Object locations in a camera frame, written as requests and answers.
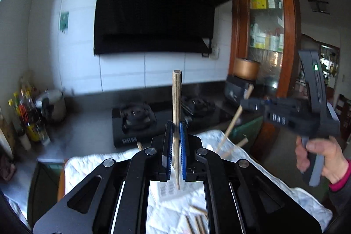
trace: wooden cabinet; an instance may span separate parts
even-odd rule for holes
[[[261,63],[255,90],[260,96],[286,97],[293,91],[298,70],[295,6],[298,0],[234,0],[232,55],[229,74],[236,57]],[[257,159],[270,149],[278,130],[265,123],[251,149]]]

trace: white cloth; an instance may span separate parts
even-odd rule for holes
[[[201,138],[202,145],[208,149],[215,149],[221,141],[223,132],[219,130],[211,130],[201,133],[197,136]],[[256,166],[263,174],[273,181],[294,201],[302,206],[310,213],[321,225],[322,231],[325,230],[332,218],[332,212],[324,208],[313,196],[301,188],[289,188],[283,181],[272,176],[260,164],[254,162],[249,155],[240,147],[235,146],[231,141],[227,140],[219,154],[223,154],[228,150],[233,150],[226,160],[236,162],[239,159],[247,159]],[[133,157],[138,149],[131,149],[123,153],[113,154],[94,154],[84,157],[73,157],[68,160],[64,167],[66,176],[66,193],[74,188],[83,178],[85,178],[94,168],[96,168],[103,160],[113,158],[117,162],[127,160]],[[200,214],[190,206],[195,205],[199,208],[206,209],[205,193],[203,186],[195,187],[194,191],[184,194],[181,197],[173,198],[167,201],[158,200],[157,196],[152,193],[158,192],[157,182],[150,182],[149,204],[147,209],[146,233],[148,234],[165,234],[165,233],[187,233],[188,226],[185,216],[190,217],[193,229],[195,227],[195,214]]]

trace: glass cabinet door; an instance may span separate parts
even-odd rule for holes
[[[256,84],[265,95],[276,96],[284,51],[283,0],[250,0],[250,60],[261,67]]]

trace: copper pot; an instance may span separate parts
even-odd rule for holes
[[[233,74],[244,80],[256,80],[260,62],[235,58]]]

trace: red sleeve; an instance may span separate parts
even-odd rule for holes
[[[344,177],[340,181],[338,181],[337,183],[329,185],[330,190],[333,192],[341,190],[345,186],[345,184],[347,183],[348,179],[351,176],[351,160],[347,160],[347,161],[349,162],[349,168],[348,168],[346,174],[344,175]]]

